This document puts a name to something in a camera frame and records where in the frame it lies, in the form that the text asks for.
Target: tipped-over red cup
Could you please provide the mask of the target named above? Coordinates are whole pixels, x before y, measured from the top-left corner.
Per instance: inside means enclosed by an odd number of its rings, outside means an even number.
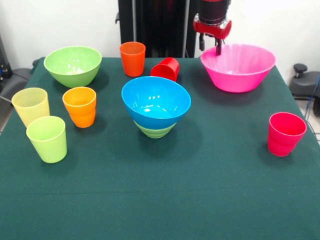
[[[305,121],[289,112],[277,112],[269,119],[268,149],[277,157],[291,153],[307,131]]]
[[[167,57],[152,68],[150,76],[162,77],[176,82],[179,68],[179,62],[176,59]]]

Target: orange cup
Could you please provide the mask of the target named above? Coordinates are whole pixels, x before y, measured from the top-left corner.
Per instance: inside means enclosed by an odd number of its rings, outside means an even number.
[[[140,76],[144,72],[146,46],[141,42],[129,41],[120,46],[124,73],[130,77]]]
[[[63,94],[62,101],[78,128],[87,128],[94,124],[97,94],[93,89],[85,86],[71,88]]]

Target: plastic cup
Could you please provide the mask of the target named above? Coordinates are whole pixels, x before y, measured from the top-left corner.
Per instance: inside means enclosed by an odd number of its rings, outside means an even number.
[[[42,161],[54,164],[67,155],[66,124],[57,116],[43,116],[26,128],[30,139]]]
[[[50,116],[48,94],[42,88],[22,89],[13,95],[11,102],[26,128],[32,121]]]
[[[291,153],[307,131],[305,121],[289,112],[277,112],[269,119],[267,145],[277,157]]]
[[[175,58],[167,57],[152,68],[150,75],[170,79],[175,82],[177,81],[179,68],[179,62]]]
[[[146,46],[141,42],[129,41],[120,46],[124,73],[130,77],[140,76],[144,72]]]
[[[94,124],[97,94],[93,89],[85,86],[71,88],[63,94],[62,101],[78,128],[87,128]]]

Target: light green cup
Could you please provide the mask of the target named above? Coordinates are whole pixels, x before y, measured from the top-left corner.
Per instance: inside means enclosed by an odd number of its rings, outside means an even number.
[[[170,130],[176,125],[176,123],[174,123],[173,125],[167,127],[167,128],[163,128],[163,129],[148,129],[145,128],[143,126],[140,126],[138,123],[136,123],[134,121],[135,125],[137,125],[137,127],[145,134],[147,135],[149,138],[152,139],[160,139],[162,137],[164,137],[165,135],[167,135]]]
[[[26,129],[36,152],[42,161],[54,164],[61,161],[67,154],[66,124],[57,116],[43,116]]]
[[[51,76],[68,88],[84,87],[98,73],[102,56],[87,46],[67,46],[53,51],[44,59]]]

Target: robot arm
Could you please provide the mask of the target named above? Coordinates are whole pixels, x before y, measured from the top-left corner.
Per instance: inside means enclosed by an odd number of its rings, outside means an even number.
[[[222,41],[229,35],[232,21],[226,18],[231,0],[198,0],[193,28],[200,33],[199,48],[205,49],[204,35],[215,38],[216,54],[221,55]]]

